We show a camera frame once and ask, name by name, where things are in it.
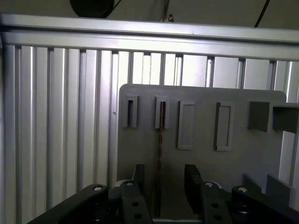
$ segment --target gray block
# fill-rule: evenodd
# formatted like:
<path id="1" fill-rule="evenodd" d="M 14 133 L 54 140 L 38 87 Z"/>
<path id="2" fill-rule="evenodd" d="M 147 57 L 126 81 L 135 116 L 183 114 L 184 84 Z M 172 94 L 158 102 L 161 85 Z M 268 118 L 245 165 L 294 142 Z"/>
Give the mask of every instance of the gray block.
<path id="1" fill-rule="evenodd" d="M 248 128 L 268 131 L 270 102 L 250 102 Z"/>

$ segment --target wire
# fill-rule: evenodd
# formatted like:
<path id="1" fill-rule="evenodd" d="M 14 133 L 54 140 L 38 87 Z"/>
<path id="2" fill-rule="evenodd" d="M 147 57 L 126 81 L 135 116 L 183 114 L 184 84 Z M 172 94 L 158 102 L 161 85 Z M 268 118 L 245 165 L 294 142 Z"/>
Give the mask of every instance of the wire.
<path id="1" fill-rule="evenodd" d="M 113 10 L 115 10 L 115 8 L 118 6 L 118 4 L 120 4 L 121 1 L 122 1 L 122 0 L 119 0 L 119 1 L 116 3 L 116 5 L 112 8 L 111 12 L 113 12 Z"/>
<path id="2" fill-rule="evenodd" d="M 257 19 L 256 24 L 255 24 L 254 27 L 258 27 L 258 25 L 260 24 L 260 22 L 262 20 L 262 17 L 263 17 L 263 15 L 266 12 L 266 9 L 267 9 L 269 3 L 270 3 L 270 0 L 266 0 L 265 5 L 263 6 L 262 12 L 261 12 L 260 16 L 258 17 L 258 19 Z"/>

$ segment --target gray plastic plate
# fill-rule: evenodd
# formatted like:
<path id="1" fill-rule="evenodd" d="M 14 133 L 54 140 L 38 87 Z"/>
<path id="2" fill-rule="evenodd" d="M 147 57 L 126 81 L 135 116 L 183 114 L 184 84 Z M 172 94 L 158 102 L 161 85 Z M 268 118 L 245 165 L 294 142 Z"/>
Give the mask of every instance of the gray plastic plate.
<path id="1" fill-rule="evenodd" d="M 263 132 L 249 129 L 250 101 L 283 104 L 286 97 L 280 91 L 122 86 L 118 180 L 130 179 L 135 164 L 145 164 L 145 192 L 152 207 L 157 172 L 157 120 L 160 102 L 165 102 L 161 218 L 194 217 L 184 195 L 185 164 L 195 164 L 203 180 L 217 182 L 228 191 L 242 183 L 243 173 L 265 187 L 268 174 L 278 177 L 283 132 L 271 128 L 271 106 L 269 116 L 261 116 L 260 121 L 255 116 L 257 122 L 264 122 L 269 128 Z"/>

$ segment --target black round object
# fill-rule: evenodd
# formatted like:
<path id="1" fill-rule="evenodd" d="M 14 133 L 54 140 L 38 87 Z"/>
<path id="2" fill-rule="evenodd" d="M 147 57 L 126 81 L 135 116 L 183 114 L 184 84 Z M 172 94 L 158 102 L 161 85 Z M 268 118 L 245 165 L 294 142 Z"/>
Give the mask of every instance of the black round object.
<path id="1" fill-rule="evenodd" d="M 112 12 L 114 0 L 70 0 L 79 17 L 106 18 Z"/>

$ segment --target bolt head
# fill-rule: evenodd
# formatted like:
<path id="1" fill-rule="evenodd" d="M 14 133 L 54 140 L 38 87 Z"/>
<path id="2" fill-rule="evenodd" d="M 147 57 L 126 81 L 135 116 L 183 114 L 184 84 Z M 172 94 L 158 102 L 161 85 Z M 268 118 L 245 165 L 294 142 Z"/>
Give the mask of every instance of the bolt head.
<path id="1" fill-rule="evenodd" d="M 101 186 L 97 186 L 94 188 L 94 190 L 102 190 L 102 187 Z"/>
<path id="2" fill-rule="evenodd" d="M 205 184 L 206 186 L 208 186 L 209 188 L 211 188 L 212 186 L 213 186 L 213 184 L 212 183 L 210 183 L 210 182 L 206 182 L 206 184 Z"/>
<path id="3" fill-rule="evenodd" d="M 243 193 L 247 192 L 248 190 L 246 188 L 238 188 L 239 191 L 242 191 Z"/>

